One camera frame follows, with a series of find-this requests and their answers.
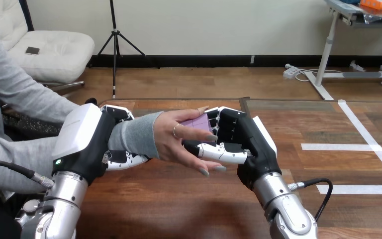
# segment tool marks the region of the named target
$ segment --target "wooden table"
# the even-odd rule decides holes
[[[302,150],[302,143],[366,144],[337,102],[261,100],[111,100],[138,117],[160,110],[227,106],[259,116],[278,148],[287,183],[327,177],[335,185],[382,185],[382,162],[372,151]],[[347,103],[382,147],[382,103]],[[80,239],[267,239],[269,225],[236,165],[209,178],[157,159],[107,172],[90,186],[77,226]],[[297,192],[315,214],[324,195]],[[319,238],[382,239],[382,195],[332,195]]]

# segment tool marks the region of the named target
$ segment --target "gray sleeve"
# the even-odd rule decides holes
[[[158,158],[153,136],[153,124],[160,113],[146,115],[116,125],[109,139],[109,149],[127,150]],[[18,164],[50,178],[53,167],[51,154],[56,140],[56,137],[52,137],[8,142],[0,138],[0,160]],[[1,166],[0,189],[24,194],[45,190],[25,176]]]
[[[76,104],[34,81],[0,42],[0,100],[32,118],[63,122]]]
[[[154,142],[153,124],[161,113],[153,113],[117,124],[109,139],[109,149],[126,150],[131,153],[145,154],[151,158],[159,158]]]
[[[31,141],[8,142],[0,138],[0,161],[11,162],[50,177],[51,153],[56,137]],[[0,166],[0,189],[17,193],[37,193],[45,188],[24,175]]]

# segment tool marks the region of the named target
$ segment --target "human hand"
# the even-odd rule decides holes
[[[209,176],[209,170],[226,171],[220,163],[201,160],[189,153],[181,144],[182,139],[199,141],[216,141],[217,136],[209,131],[178,125],[192,120],[204,113],[208,106],[196,110],[179,110],[163,112],[154,122],[154,140],[157,152],[163,161],[180,163],[188,168]]]

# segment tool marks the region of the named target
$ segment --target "finger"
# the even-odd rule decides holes
[[[167,112],[174,120],[178,122],[193,120],[204,113],[208,109],[208,106],[201,107],[198,109],[188,109],[188,110],[179,110],[179,111],[169,111]]]
[[[217,136],[213,135],[211,132],[199,129],[191,128],[183,125],[178,125],[175,128],[175,135],[178,138],[186,140],[197,140],[197,141],[216,141]]]
[[[186,151],[184,148],[179,148],[177,151],[177,157],[178,162],[182,164],[185,167],[192,168],[200,172],[202,175],[208,177],[208,167],[205,164],[205,162],[188,151]]]
[[[222,166],[222,164],[218,163],[218,162],[213,162],[213,161],[205,161],[205,160],[202,160],[203,163],[207,166],[208,170],[209,171],[218,171],[218,172],[224,172],[226,171],[226,167],[225,166]]]

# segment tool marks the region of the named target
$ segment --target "ring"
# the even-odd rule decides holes
[[[181,125],[181,124],[179,123],[179,124],[177,124],[177,125],[174,127],[174,131],[173,131],[173,133],[174,133],[174,137],[175,137],[175,138],[179,138],[179,137],[175,134],[175,130],[176,130],[176,128],[177,128],[179,125]]]

